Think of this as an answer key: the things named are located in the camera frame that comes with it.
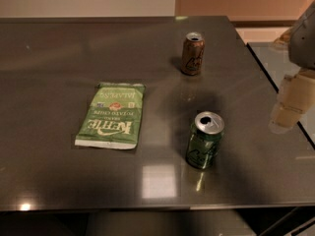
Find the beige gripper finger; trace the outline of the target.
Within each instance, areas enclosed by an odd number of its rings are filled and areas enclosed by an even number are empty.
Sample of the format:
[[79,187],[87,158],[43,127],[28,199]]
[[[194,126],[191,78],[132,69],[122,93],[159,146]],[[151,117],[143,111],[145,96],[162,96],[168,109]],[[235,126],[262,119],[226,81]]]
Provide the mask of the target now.
[[294,76],[285,75],[279,88],[269,123],[275,134],[291,130],[315,104],[315,71],[301,68]]

